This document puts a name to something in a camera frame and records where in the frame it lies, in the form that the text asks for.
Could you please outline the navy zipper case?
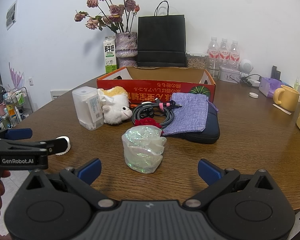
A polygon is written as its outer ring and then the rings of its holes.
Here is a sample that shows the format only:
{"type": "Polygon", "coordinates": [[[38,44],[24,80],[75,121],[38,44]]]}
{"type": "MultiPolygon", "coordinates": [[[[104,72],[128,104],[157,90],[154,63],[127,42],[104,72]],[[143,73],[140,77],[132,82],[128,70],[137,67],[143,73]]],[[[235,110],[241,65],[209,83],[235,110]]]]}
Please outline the navy zipper case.
{"type": "Polygon", "coordinates": [[[202,132],[180,133],[172,135],[172,137],[199,144],[214,144],[220,137],[218,109],[213,103],[209,103],[206,127],[202,132]]]}

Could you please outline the translucent white plastic container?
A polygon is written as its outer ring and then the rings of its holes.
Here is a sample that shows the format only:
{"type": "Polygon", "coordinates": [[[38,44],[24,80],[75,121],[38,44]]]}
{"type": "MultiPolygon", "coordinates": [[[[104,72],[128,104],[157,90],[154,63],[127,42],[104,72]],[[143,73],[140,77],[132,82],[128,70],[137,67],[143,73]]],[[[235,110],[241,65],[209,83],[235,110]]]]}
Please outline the translucent white plastic container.
{"type": "Polygon", "coordinates": [[[93,87],[83,86],[72,91],[75,110],[79,123],[93,131],[104,124],[98,90],[93,87]]]}

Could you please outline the iridescent plastic flower wrap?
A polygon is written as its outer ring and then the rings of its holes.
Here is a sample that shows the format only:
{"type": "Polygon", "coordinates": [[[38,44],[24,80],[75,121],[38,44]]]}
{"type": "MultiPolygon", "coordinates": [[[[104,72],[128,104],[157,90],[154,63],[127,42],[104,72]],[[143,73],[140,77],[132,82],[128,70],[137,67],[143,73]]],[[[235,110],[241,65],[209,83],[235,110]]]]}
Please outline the iridescent plastic flower wrap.
{"type": "Polygon", "coordinates": [[[134,126],[122,135],[125,162],[132,170],[154,173],[163,159],[167,141],[162,129],[153,125],[134,126]]]}

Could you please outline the purple fabric pouch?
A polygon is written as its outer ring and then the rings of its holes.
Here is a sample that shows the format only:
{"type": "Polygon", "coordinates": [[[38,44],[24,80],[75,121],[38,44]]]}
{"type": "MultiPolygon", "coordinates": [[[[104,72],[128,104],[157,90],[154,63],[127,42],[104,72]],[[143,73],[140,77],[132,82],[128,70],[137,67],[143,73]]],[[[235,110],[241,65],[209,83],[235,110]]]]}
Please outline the purple fabric pouch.
{"type": "Polygon", "coordinates": [[[174,93],[171,99],[181,105],[173,109],[173,121],[163,129],[163,135],[202,132],[206,127],[209,101],[205,94],[174,93]]]}

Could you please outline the white yellow plush toy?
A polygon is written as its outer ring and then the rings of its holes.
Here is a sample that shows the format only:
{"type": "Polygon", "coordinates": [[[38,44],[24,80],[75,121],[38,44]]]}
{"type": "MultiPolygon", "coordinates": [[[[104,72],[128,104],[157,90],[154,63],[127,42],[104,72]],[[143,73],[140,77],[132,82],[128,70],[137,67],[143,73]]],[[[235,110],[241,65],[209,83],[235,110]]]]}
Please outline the white yellow plush toy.
{"type": "Polygon", "coordinates": [[[108,90],[99,88],[98,94],[105,124],[119,125],[132,117],[128,92],[123,87],[115,86],[108,90]]]}

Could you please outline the red fabric rose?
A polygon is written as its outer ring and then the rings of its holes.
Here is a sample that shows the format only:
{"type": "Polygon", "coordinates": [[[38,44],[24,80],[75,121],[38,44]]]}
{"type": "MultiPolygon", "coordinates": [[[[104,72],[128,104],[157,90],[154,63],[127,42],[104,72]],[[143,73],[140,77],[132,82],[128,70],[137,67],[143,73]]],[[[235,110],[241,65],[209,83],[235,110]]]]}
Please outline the red fabric rose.
{"type": "MultiPolygon", "coordinates": [[[[162,126],[158,122],[156,122],[153,118],[143,118],[143,119],[136,119],[134,122],[134,126],[155,126],[161,129],[160,136],[163,135],[162,126]]],[[[147,128],[137,128],[137,132],[140,134],[144,134],[147,128]]]]}

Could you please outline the white round cap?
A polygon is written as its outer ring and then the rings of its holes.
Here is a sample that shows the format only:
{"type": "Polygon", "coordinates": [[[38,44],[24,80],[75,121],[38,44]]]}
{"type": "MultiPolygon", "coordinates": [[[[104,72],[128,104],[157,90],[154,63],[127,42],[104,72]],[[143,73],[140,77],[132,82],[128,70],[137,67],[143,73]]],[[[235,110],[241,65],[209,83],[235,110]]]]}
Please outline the white round cap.
{"type": "Polygon", "coordinates": [[[69,137],[60,136],[60,137],[57,137],[57,140],[59,140],[62,143],[62,145],[58,149],[57,153],[55,153],[55,155],[60,156],[60,155],[65,155],[66,153],[68,153],[71,149],[69,137]]]}

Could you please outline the metal storage rack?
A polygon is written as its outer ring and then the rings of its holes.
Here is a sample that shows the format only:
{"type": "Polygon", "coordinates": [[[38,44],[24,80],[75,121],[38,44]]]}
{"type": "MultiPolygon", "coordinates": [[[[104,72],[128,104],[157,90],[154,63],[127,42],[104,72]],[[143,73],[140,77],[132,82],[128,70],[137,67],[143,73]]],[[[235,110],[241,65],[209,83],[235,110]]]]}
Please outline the metal storage rack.
{"type": "Polygon", "coordinates": [[[7,91],[0,84],[0,127],[14,128],[33,113],[26,87],[7,91]]]}

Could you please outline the white tin box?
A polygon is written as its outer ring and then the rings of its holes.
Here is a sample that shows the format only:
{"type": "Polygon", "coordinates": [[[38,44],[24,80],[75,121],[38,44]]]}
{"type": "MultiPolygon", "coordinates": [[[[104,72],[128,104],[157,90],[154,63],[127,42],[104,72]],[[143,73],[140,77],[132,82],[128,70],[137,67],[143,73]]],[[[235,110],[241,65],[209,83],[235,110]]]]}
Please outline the white tin box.
{"type": "Polygon", "coordinates": [[[221,67],[219,80],[231,83],[240,83],[240,72],[237,69],[221,67]]]}

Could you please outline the clear glass cup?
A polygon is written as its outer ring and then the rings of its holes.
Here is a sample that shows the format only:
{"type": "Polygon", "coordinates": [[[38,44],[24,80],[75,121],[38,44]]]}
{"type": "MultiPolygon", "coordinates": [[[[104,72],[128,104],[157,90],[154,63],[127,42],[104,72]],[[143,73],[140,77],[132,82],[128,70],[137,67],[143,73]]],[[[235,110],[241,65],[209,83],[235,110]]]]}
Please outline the clear glass cup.
{"type": "Polygon", "coordinates": [[[220,76],[220,67],[219,66],[216,66],[216,65],[208,66],[207,70],[214,81],[217,81],[219,79],[219,76],[220,76]]]}

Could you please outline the white power adapter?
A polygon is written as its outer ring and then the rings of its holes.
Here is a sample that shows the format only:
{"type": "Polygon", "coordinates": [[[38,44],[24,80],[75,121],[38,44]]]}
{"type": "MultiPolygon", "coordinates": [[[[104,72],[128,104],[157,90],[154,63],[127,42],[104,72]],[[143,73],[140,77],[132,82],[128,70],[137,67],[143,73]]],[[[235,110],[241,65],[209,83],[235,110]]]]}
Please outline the white power adapter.
{"type": "Polygon", "coordinates": [[[240,73],[241,82],[249,87],[259,88],[261,79],[259,74],[240,73]]]}

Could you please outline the water bottle middle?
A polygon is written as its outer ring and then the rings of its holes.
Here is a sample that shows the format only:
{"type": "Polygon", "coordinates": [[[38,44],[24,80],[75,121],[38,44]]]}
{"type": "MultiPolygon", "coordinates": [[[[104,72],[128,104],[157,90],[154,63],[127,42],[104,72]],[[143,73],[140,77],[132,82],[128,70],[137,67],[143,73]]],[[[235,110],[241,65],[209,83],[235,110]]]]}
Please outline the water bottle middle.
{"type": "Polygon", "coordinates": [[[222,38],[219,46],[219,59],[222,67],[227,67],[230,59],[230,49],[228,47],[227,38],[222,38]]]}

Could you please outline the water bottle right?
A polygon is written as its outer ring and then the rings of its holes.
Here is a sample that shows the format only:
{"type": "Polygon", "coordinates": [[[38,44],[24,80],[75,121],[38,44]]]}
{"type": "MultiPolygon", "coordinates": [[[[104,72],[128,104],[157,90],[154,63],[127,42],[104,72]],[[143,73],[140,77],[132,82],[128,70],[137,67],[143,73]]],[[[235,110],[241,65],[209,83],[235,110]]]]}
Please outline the water bottle right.
{"type": "Polygon", "coordinates": [[[238,47],[238,41],[233,40],[230,47],[230,59],[229,59],[230,67],[233,69],[238,69],[239,60],[240,60],[240,50],[238,47]]]}

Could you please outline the green white milk carton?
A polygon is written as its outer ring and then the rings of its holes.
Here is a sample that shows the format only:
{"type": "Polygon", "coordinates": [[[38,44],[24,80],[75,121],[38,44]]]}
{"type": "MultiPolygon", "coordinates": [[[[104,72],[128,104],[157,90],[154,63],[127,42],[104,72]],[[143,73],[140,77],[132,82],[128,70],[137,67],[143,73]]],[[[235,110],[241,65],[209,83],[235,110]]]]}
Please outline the green white milk carton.
{"type": "Polygon", "coordinates": [[[115,38],[115,36],[109,36],[103,42],[104,62],[107,74],[117,70],[115,38]]]}

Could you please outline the dried rose bouquet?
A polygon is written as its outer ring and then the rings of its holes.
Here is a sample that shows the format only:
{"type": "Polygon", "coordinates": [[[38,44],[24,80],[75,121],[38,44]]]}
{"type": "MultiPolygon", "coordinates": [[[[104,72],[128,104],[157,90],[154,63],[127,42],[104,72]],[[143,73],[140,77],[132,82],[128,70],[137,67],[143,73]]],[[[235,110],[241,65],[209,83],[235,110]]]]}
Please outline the dried rose bouquet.
{"type": "Polygon", "coordinates": [[[109,29],[113,33],[131,33],[134,19],[140,11],[140,6],[135,0],[122,0],[115,4],[112,0],[87,0],[88,8],[98,9],[97,15],[87,11],[76,11],[75,22],[86,20],[85,27],[90,30],[109,29]]]}

